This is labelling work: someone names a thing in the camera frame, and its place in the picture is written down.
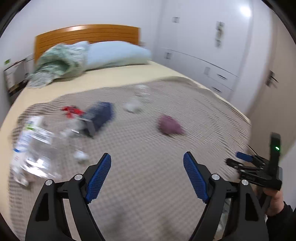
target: mattress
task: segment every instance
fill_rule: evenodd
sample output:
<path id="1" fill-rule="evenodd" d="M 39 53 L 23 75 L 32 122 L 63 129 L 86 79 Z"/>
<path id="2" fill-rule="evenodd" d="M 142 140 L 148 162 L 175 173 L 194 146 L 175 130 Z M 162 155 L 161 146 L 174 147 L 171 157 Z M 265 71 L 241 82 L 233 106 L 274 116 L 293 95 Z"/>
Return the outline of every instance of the mattress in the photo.
<path id="1" fill-rule="evenodd" d="M 68 93 L 76 93 L 102 87 L 143 83 L 168 76 L 185 77 L 176 71 L 151 61 L 148 65 L 123 66 L 88 71 L 76 78 L 57 80 L 41 89 L 25 88 L 12 105 L 0 129 L 0 153 L 2 157 L 0 169 L 0 212 L 8 225 L 12 228 L 8 196 L 9 164 L 12 157 L 11 133 L 16 127 L 18 116 L 25 111 L 26 108 L 36 103 L 51 101 Z M 246 116 L 241 115 L 242 118 L 249 122 Z"/>

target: white wardrobe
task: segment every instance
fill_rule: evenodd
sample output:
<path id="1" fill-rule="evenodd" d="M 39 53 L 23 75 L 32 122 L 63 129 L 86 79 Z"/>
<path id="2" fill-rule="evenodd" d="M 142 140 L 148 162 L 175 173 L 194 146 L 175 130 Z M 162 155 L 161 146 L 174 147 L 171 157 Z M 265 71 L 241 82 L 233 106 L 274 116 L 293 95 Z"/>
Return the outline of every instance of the white wardrobe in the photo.
<path id="1" fill-rule="evenodd" d="M 247 53 L 249 0 L 165 0 L 154 60 L 229 100 Z"/>

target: human hand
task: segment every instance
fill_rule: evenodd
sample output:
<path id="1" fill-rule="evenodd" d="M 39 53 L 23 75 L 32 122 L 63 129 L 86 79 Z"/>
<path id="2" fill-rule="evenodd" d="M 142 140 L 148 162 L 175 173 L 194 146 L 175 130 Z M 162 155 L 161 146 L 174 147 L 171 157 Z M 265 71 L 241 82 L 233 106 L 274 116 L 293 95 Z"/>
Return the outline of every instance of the human hand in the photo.
<path id="1" fill-rule="evenodd" d="M 283 191 L 277 191 L 270 188 L 263 188 L 263 192 L 271 196 L 269 208 L 266 211 L 267 216 L 274 216 L 281 212 L 285 206 L 283 199 Z"/>

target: beige door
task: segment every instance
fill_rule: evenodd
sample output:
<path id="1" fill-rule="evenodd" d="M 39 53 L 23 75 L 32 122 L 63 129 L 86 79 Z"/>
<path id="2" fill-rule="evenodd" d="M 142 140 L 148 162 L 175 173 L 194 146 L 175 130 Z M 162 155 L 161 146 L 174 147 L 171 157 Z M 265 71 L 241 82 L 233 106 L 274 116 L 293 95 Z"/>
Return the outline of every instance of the beige door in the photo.
<path id="1" fill-rule="evenodd" d="M 288 30 L 273 13 L 274 39 L 270 70 L 278 81 L 263 84 L 248 114 L 252 122 L 250 146 L 269 159 L 271 132 L 281 135 L 281 156 L 296 139 L 296 45 Z"/>

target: black sleeve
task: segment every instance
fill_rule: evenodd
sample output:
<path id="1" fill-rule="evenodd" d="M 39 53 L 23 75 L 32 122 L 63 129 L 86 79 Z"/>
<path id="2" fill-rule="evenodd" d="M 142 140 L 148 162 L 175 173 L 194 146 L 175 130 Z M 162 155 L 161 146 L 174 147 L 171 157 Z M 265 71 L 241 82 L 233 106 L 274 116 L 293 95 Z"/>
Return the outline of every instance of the black sleeve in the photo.
<path id="1" fill-rule="evenodd" d="M 292 215 L 293 215 L 293 210 L 291 206 L 285 203 L 285 206 L 280 213 L 271 217 L 268 216 L 268 219 L 266 221 L 266 226 L 267 226 L 268 236 L 270 241 L 274 240 L 275 237 L 282 232 L 282 230 L 287 225 Z"/>

